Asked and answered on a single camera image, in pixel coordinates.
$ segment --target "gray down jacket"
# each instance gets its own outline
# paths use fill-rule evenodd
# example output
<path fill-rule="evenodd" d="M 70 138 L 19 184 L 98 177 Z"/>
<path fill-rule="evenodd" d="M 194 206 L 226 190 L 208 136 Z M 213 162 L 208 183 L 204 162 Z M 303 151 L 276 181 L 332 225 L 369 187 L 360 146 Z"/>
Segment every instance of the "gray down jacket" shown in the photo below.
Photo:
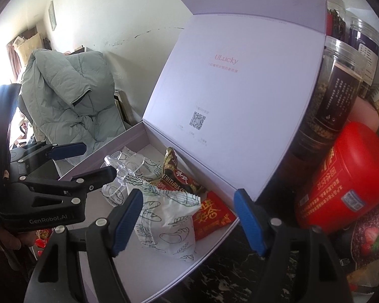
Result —
<path fill-rule="evenodd" d="M 51 143 L 84 142 L 87 152 L 69 158 L 77 165 L 125 131 L 114 103 L 115 84 L 101 52 L 65 56 L 34 50 L 22 77 L 21 96 Z"/>

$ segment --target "picture frame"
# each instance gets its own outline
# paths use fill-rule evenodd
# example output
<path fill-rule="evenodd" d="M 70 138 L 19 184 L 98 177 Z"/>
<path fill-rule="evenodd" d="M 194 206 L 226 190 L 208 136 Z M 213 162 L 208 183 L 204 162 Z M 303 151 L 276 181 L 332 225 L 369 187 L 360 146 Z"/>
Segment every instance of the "picture frame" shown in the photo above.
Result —
<path fill-rule="evenodd" d="M 55 18 L 55 9 L 53 9 L 53 0 L 51 1 L 51 4 L 49 5 L 48 13 L 49 13 L 49 20 L 51 22 L 52 31 L 54 31 L 56 28 L 56 18 Z"/>

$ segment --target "blue gripper pad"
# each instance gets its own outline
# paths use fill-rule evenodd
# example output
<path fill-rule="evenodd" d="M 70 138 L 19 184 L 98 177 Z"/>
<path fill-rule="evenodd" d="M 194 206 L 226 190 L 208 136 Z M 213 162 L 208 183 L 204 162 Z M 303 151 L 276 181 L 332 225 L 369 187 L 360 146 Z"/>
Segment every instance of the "blue gripper pad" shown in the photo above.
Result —
<path fill-rule="evenodd" d="M 142 192 L 139 189 L 133 189 L 129 194 L 128 199 L 121 206 L 115 207 L 110 213 L 110 216 L 108 217 L 110 221 L 108 229 L 110 231 L 111 239 L 113 238 L 113 246 L 111 248 L 113 257 L 116 257 L 119 252 L 122 252 L 126 248 L 142 208 Z M 113 214 L 116 209 L 120 210 L 116 211 L 114 214 L 115 218 L 113 218 L 111 214 Z"/>
<path fill-rule="evenodd" d="M 63 144 L 61 146 L 54 146 L 49 153 L 49 158 L 55 161 L 63 160 L 65 158 L 81 156 L 87 151 L 87 146 L 83 142 L 76 142 L 70 144 Z"/>
<path fill-rule="evenodd" d="M 270 242 L 267 213 L 261 206 L 254 204 L 244 189 L 235 192 L 233 202 L 251 249 L 259 256 L 265 256 Z"/>

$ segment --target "red snack bag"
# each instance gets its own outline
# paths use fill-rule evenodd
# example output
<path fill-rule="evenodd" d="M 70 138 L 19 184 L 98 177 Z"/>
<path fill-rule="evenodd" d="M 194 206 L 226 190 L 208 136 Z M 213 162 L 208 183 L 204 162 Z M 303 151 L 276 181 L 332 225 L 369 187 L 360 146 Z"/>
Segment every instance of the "red snack bag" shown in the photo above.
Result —
<path fill-rule="evenodd" d="M 195 240 L 206 237 L 235 219 L 235 215 L 225 203 L 213 191 L 209 191 L 202 202 L 201 209 L 192 216 Z"/>
<path fill-rule="evenodd" d="M 43 240 L 43 239 L 37 239 L 35 241 L 35 245 L 38 247 L 38 248 L 45 248 L 46 246 L 46 241 Z"/>

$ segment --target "white printed snack wrapper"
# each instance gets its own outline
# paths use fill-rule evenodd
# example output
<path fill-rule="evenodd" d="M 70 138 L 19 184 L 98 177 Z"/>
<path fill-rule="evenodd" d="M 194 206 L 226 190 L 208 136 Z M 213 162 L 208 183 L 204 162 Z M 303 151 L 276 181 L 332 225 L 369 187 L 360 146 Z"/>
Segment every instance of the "white printed snack wrapper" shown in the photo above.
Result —
<path fill-rule="evenodd" d="M 124 147 L 121 153 L 122 154 L 119 157 L 119 160 L 122 161 L 127 160 L 129 157 L 135 154 L 135 152 L 133 152 L 127 147 Z M 162 174 L 162 164 L 153 162 L 147 157 L 145 157 L 143 165 L 135 172 L 136 176 L 147 181 L 159 179 L 162 176 Z M 114 207 L 122 205 L 128 197 L 128 192 L 126 191 L 126 188 L 121 187 L 117 179 L 106 185 L 103 185 L 101 192 L 103 193 L 107 202 L 109 202 Z"/>
<path fill-rule="evenodd" d="M 175 259 L 195 259 L 195 233 L 192 215 L 201 208 L 201 198 L 183 191 L 161 190 L 134 176 L 126 187 L 142 191 L 143 209 L 135 225 L 142 245 Z"/>

